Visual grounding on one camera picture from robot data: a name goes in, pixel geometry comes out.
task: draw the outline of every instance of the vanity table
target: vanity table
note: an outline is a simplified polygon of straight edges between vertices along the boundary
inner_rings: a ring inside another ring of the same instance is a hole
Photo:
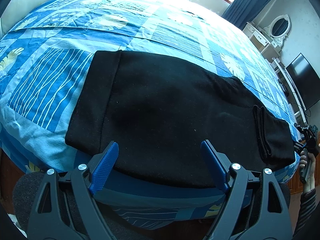
[[[251,22],[247,22],[243,32],[269,62],[272,62],[272,58],[280,57],[279,52],[281,51],[281,47],[265,30],[254,26]]]

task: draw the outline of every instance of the bed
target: bed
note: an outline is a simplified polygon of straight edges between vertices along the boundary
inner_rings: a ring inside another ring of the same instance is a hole
[[[65,144],[66,131],[95,51],[120,49],[179,57],[236,76],[298,138],[275,73],[249,39],[215,13],[188,0],[50,0],[0,41],[0,146],[23,172],[70,171],[90,160]],[[276,171],[278,182],[286,183],[298,163],[296,154],[293,164]],[[112,171],[95,198],[129,223],[155,229],[213,217],[224,195]]]

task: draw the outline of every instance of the striped square pattern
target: striped square pattern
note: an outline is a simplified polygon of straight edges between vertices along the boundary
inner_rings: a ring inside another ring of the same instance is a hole
[[[23,76],[7,105],[54,132],[92,56],[79,49],[48,48]]]

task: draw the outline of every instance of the television screen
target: television screen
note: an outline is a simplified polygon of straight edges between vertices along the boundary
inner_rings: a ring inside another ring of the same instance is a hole
[[[306,109],[320,100],[320,78],[306,58],[299,56],[286,68]]]

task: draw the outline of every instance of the forearm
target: forearm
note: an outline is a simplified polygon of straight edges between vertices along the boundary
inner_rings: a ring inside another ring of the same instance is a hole
[[[301,204],[298,215],[297,225],[294,231],[294,236],[300,231],[300,229],[305,225],[307,220],[312,215],[313,211],[316,209],[316,189],[313,188],[308,193],[303,193],[301,195]]]

